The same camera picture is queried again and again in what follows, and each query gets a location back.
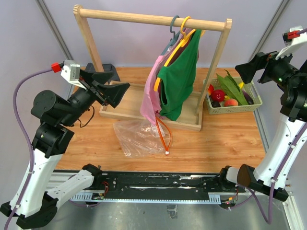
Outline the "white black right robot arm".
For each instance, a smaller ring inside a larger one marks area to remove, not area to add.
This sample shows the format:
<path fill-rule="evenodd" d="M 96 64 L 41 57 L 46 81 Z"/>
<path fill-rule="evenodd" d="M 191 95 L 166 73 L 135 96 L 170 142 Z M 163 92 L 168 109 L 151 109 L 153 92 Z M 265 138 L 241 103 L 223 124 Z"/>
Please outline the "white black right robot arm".
<path fill-rule="evenodd" d="M 256 167 L 225 166 L 217 180 L 224 192 L 238 184 L 280 201 L 286 201 L 285 182 L 294 160 L 307 141 L 307 65 L 291 65 L 292 54 L 279 56 L 277 51 L 257 53 L 245 64 L 237 65 L 244 83 L 250 83 L 258 70 L 263 70 L 259 83 L 273 81 L 283 91 L 280 98 L 279 125 L 262 162 Z"/>

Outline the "dark purple fake eggplant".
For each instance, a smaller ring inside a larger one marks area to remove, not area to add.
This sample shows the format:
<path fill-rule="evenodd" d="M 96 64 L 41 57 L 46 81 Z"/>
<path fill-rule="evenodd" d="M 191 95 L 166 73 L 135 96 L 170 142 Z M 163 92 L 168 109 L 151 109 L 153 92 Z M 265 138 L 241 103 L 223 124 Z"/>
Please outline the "dark purple fake eggplant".
<path fill-rule="evenodd" d="M 253 99 L 250 97 L 250 95 L 249 95 L 247 92 L 245 92 L 244 90 L 242 90 L 242 93 L 243 93 L 243 95 L 244 95 L 244 97 L 245 97 L 245 99 L 246 99 L 246 101 L 247 101 L 247 103 L 248 103 L 249 105 L 254 104 Z"/>

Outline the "red fake chili pepper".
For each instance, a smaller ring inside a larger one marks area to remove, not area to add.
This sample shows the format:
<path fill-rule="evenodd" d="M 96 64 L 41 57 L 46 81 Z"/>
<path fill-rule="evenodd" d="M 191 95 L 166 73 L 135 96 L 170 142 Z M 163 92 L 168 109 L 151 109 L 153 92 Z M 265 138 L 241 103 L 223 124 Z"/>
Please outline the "red fake chili pepper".
<path fill-rule="evenodd" d="M 213 91 L 214 91 L 214 87 L 210 84 L 208 88 L 208 95 L 211 96 Z"/>

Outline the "red fake apple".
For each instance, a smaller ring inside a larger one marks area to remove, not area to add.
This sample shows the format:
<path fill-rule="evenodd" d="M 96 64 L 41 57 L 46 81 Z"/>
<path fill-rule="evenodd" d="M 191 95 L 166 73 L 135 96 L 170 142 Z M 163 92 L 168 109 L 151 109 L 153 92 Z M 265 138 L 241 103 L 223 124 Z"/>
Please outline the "red fake apple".
<path fill-rule="evenodd" d="M 219 89 L 214 90 L 211 93 L 211 99 L 215 102 L 222 102 L 224 100 L 224 97 L 225 97 L 225 92 Z"/>

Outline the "green fake lettuce leaf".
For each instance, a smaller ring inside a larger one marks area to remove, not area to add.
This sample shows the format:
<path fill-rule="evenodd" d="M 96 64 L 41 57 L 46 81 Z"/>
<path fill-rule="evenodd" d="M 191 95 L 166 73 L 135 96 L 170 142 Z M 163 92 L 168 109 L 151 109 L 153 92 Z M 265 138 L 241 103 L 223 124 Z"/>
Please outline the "green fake lettuce leaf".
<path fill-rule="evenodd" d="M 234 80 L 234 78 L 231 76 L 229 71 L 225 70 L 227 75 L 225 77 L 222 77 L 219 74 L 216 74 L 217 80 L 220 84 L 221 89 L 230 97 L 233 99 L 236 99 L 239 103 L 239 105 L 248 105 L 247 100 L 245 99 L 242 90 Z"/>

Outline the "clear zip top bag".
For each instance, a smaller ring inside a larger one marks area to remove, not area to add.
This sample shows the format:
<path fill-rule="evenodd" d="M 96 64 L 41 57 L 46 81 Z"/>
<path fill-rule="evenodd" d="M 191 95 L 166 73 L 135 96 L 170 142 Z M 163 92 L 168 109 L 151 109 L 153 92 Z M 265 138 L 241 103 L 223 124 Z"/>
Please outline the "clear zip top bag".
<path fill-rule="evenodd" d="M 148 120 L 118 121 L 113 125 L 121 149 L 126 157 L 139 158 L 156 154 L 170 154 L 172 133 L 158 117 Z"/>

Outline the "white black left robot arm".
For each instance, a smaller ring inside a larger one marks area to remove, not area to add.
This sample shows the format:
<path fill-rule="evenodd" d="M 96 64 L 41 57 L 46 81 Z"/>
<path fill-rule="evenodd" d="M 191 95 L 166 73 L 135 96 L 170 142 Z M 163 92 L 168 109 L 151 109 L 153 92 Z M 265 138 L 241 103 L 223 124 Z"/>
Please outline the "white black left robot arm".
<path fill-rule="evenodd" d="M 15 197 L 0 207 L 8 219 L 17 219 L 16 224 L 23 230 L 46 226 L 74 195 L 102 186 L 102 171 L 87 164 L 61 185 L 47 189 L 74 135 L 71 131 L 74 123 L 95 102 L 117 107 L 130 87 L 129 83 L 108 84 L 111 72 L 80 70 L 76 76 L 80 86 L 68 99 L 50 90 L 40 92 L 34 99 L 31 114 L 40 120 L 40 126 L 28 142 L 30 161 Z"/>

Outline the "small dark fake plum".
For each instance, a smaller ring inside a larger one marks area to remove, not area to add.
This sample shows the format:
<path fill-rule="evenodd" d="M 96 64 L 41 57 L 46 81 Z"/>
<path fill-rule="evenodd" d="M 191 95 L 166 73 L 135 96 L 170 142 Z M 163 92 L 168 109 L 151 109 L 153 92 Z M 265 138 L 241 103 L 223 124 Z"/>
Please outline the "small dark fake plum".
<path fill-rule="evenodd" d="M 211 102 L 211 106 L 212 106 L 213 108 L 219 108 L 219 107 L 221 107 L 221 105 L 220 105 L 220 103 L 219 103 L 218 101 L 212 101 L 212 102 Z"/>

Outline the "yellow fake banana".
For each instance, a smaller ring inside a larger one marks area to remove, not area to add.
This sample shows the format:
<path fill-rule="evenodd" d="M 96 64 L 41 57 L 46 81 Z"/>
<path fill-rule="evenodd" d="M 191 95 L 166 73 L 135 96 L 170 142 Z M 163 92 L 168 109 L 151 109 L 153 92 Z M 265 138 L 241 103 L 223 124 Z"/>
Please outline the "yellow fake banana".
<path fill-rule="evenodd" d="M 242 89 L 243 86 L 244 86 L 244 83 L 241 82 L 241 83 L 238 84 L 238 86 L 239 86 L 240 89 Z M 228 99 L 230 99 L 231 97 L 230 97 L 228 94 L 226 94 L 224 98 L 225 98 L 226 100 L 228 100 Z"/>

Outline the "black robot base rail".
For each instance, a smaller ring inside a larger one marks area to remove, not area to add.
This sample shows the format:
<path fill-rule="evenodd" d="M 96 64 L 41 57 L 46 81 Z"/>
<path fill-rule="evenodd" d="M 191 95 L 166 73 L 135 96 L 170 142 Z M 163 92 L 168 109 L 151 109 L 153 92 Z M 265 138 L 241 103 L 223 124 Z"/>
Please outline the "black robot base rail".
<path fill-rule="evenodd" d="M 105 171 L 89 191 L 107 189 L 106 199 L 152 200 L 152 201 L 192 201 L 207 200 L 209 193 L 243 193 L 231 182 L 213 173 L 179 172 L 111 172 Z"/>

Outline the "orange fake peach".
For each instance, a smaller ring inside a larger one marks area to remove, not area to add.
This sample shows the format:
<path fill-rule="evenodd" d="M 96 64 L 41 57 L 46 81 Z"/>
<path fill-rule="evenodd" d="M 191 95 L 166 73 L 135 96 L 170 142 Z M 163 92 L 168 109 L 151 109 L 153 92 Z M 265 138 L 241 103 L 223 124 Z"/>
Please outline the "orange fake peach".
<path fill-rule="evenodd" d="M 232 106 L 238 106 L 238 101 L 236 99 L 227 99 L 224 102 L 224 107 L 232 107 Z"/>

